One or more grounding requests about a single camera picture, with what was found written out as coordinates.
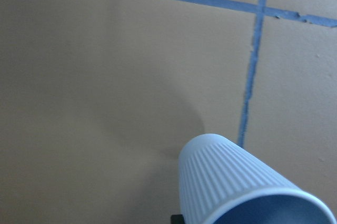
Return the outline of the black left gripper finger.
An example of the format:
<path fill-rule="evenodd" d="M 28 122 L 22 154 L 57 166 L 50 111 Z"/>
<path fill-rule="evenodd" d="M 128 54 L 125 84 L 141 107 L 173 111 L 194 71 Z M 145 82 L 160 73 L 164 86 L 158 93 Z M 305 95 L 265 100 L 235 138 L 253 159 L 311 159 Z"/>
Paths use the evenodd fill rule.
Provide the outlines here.
<path fill-rule="evenodd" d="M 170 224 L 184 224 L 184 217 L 183 215 L 171 215 L 170 217 Z"/>

